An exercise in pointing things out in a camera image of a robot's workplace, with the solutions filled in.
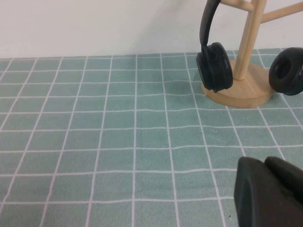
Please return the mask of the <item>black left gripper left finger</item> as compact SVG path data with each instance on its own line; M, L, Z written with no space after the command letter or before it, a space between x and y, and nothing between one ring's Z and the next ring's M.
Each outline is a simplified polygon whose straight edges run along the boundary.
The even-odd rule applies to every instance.
M234 203L240 227L301 227L303 205L279 183L264 161L241 157Z

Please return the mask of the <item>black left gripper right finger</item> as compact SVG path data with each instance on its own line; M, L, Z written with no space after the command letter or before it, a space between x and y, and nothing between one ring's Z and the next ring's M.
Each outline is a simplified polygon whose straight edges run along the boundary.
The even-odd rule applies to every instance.
M264 164L287 192L302 205L303 170L278 157L267 157Z

